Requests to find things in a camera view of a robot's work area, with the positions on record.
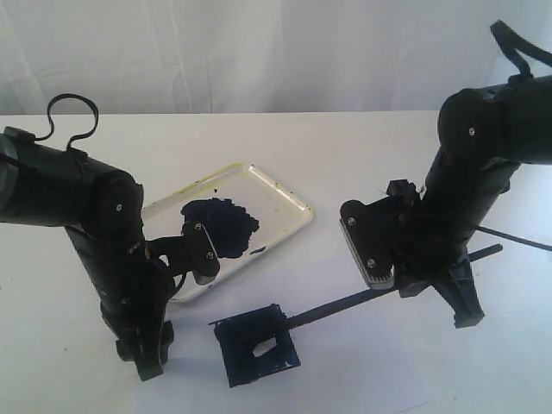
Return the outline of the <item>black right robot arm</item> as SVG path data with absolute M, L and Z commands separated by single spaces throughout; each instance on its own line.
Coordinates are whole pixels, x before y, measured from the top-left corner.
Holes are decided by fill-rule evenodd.
M 551 162 L 551 78 L 462 89 L 443 103 L 437 133 L 425 193 L 402 216 L 394 247 L 466 328 L 484 317 L 468 242 L 522 164 Z

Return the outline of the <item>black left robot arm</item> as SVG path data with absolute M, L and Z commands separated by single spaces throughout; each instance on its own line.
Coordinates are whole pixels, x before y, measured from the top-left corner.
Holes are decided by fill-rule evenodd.
M 116 336 L 117 353 L 146 381 L 163 373 L 173 341 L 165 319 L 173 282 L 148 256 L 143 199 L 129 173 L 83 151 L 41 145 L 13 127 L 1 133 L 2 223 L 65 229 Z

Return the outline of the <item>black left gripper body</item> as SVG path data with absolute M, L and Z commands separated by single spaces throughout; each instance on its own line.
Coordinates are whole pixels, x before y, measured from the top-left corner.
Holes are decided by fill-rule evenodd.
M 116 352 L 122 361 L 168 360 L 174 333 L 165 314 L 173 292 L 173 276 L 161 260 L 108 258 L 99 262 L 100 311 L 116 336 Z

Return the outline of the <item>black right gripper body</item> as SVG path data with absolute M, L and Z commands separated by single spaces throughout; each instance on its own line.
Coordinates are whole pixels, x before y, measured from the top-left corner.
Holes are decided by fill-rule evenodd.
M 503 250 L 500 244 L 469 253 L 467 243 L 475 226 L 438 215 L 402 213 L 394 253 L 399 263 L 398 289 L 403 298 L 415 297 L 436 282 L 451 282 L 463 262 L 484 259 Z

